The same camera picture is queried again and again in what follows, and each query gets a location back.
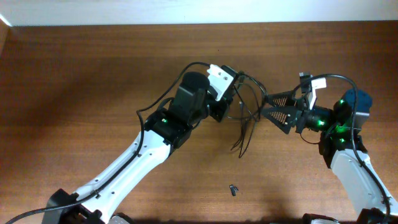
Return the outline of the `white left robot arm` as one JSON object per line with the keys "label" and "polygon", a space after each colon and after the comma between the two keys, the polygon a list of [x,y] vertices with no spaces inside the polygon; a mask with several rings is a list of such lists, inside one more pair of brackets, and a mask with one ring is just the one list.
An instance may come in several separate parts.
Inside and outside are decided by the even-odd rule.
{"label": "white left robot arm", "polygon": [[240,76],[218,67],[207,72],[185,73],[175,96],[140,120],[137,138],[102,173],[72,194],[56,191],[43,223],[109,223],[133,188],[181,147],[200,121],[209,116],[222,121]]}

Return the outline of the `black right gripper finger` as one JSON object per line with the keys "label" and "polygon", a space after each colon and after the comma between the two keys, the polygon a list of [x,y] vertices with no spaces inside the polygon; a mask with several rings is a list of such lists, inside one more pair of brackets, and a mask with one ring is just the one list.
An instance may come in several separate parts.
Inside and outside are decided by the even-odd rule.
{"label": "black right gripper finger", "polygon": [[271,107],[263,109],[261,114],[283,133],[288,134],[296,122],[297,108],[294,106]]}
{"label": "black right gripper finger", "polygon": [[273,107],[286,107],[295,105],[295,100],[292,98],[291,91],[268,95],[266,102],[268,105]]}

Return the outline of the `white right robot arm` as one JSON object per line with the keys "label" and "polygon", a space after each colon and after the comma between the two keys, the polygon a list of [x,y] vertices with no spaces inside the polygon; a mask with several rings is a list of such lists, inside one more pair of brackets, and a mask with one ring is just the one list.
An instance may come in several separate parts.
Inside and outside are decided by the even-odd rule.
{"label": "white right robot arm", "polygon": [[285,134],[292,128],[319,132],[319,153],[343,185],[358,223],[397,223],[397,200],[374,170],[360,131],[370,115],[371,97],[348,90],[332,109],[315,105],[315,94],[295,99],[291,92],[270,95],[262,115]]}

